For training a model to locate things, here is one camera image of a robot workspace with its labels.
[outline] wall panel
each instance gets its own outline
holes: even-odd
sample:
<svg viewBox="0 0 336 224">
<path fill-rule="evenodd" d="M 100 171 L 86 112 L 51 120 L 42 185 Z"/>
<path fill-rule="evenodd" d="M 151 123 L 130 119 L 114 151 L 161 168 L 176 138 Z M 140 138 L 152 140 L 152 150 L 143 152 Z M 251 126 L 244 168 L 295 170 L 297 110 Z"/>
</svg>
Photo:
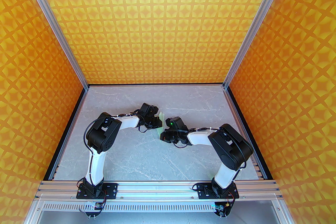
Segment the wall panel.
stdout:
<svg viewBox="0 0 336 224">
<path fill-rule="evenodd" d="M 223 82 L 262 0 L 48 0 L 90 84 Z"/>
<path fill-rule="evenodd" d="M 22 223 L 82 86 L 36 0 L 0 10 L 0 222 Z"/>
<path fill-rule="evenodd" d="M 336 223 L 336 0 L 275 0 L 230 88 L 297 223 Z"/>
</svg>

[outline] floor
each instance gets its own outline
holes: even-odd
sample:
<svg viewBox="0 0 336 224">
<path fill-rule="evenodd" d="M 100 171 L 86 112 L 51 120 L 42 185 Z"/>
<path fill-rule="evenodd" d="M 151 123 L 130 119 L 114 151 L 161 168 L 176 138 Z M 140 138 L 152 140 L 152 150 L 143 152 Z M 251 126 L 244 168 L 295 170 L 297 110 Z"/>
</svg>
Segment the floor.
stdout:
<svg viewBox="0 0 336 224">
<path fill-rule="evenodd" d="M 79 180 L 85 176 L 89 151 L 83 143 L 87 125 L 102 112 L 121 114 L 142 103 L 156 105 L 162 118 L 180 116 L 188 128 L 231 124 L 238 130 L 220 85 L 91 86 L 70 136 L 54 180 Z M 211 146 L 178 149 L 159 139 L 161 129 L 140 133 L 121 130 L 108 151 L 104 179 L 211 180 L 221 161 Z M 237 180 L 258 179 L 251 160 Z"/>
</svg>

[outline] wire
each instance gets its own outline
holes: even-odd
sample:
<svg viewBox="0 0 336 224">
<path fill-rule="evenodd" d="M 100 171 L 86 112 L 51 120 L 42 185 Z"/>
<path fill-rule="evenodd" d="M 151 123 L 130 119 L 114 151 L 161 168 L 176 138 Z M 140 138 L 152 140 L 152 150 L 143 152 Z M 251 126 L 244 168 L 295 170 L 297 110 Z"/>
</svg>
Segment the wire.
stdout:
<svg viewBox="0 0 336 224">
<path fill-rule="evenodd" d="M 91 177 L 92 160 L 93 160 L 93 152 L 92 152 L 92 155 L 91 155 L 90 168 L 89 168 L 90 181 L 91 181 L 91 185 L 93 186 L 92 177 Z"/>
<path fill-rule="evenodd" d="M 231 192 L 229 192 L 230 193 L 230 195 L 232 196 L 232 199 L 233 199 L 233 201 L 232 201 L 232 205 L 234 204 L 234 201 L 235 201 L 235 197 L 232 195 L 232 193 Z"/>
<path fill-rule="evenodd" d="M 141 133 L 145 133 L 145 132 L 147 132 L 148 128 L 147 128 L 144 132 L 142 132 L 142 131 L 140 131 L 140 126 L 139 126 L 138 130 L 139 130 L 139 132 L 141 132 Z"/>
<path fill-rule="evenodd" d="M 185 148 L 187 145 L 182 146 L 182 147 L 179 147 L 179 146 L 177 146 L 176 144 L 174 144 L 174 146 L 176 146 L 177 148 Z"/>
<path fill-rule="evenodd" d="M 193 187 L 194 186 L 196 186 L 197 185 L 197 183 L 195 183 L 192 187 L 191 187 L 191 189 L 193 190 L 193 191 L 198 191 L 198 189 L 194 189 Z"/>
<path fill-rule="evenodd" d="M 235 174 L 235 176 L 232 178 L 232 181 L 235 180 L 235 178 L 237 177 L 237 175 L 239 174 L 239 172 L 241 171 L 242 168 L 238 169 L 238 172 Z"/>
<path fill-rule="evenodd" d="M 106 190 L 104 190 L 104 194 L 105 194 L 105 196 L 104 196 L 102 208 L 100 209 L 100 211 L 98 212 L 98 214 L 100 214 L 103 211 L 103 209 L 104 209 L 104 207 L 106 205 Z"/>
<path fill-rule="evenodd" d="M 77 185 L 77 188 L 79 188 L 78 183 L 81 182 L 81 181 L 83 181 L 84 178 L 85 178 L 85 177 L 83 177 L 83 178 L 81 178 L 80 180 L 77 181 L 77 184 L 76 184 L 76 185 Z"/>
<path fill-rule="evenodd" d="M 184 130 L 184 129 L 165 129 L 164 132 L 165 132 L 165 133 L 169 133 L 169 132 L 189 133 L 189 131 L 186 131 L 186 130 Z"/>
<path fill-rule="evenodd" d="M 220 131 L 220 129 L 213 129 L 213 128 L 206 128 L 206 129 L 209 129 L 209 130 L 214 130 L 214 131 Z"/>
<path fill-rule="evenodd" d="M 137 116 L 137 117 L 141 117 L 142 120 L 144 121 L 144 123 L 145 123 L 146 125 L 148 125 L 148 127 L 151 127 L 152 125 L 148 124 L 148 123 L 146 122 L 145 118 L 144 118 L 142 115 L 137 114 L 138 111 L 140 111 L 140 110 L 139 110 L 139 109 L 134 110 L 133 112 L 130 113 L 130 115 L 132 115 L 132 116 L 135 115 L 135 116 Z"/>
</svg>

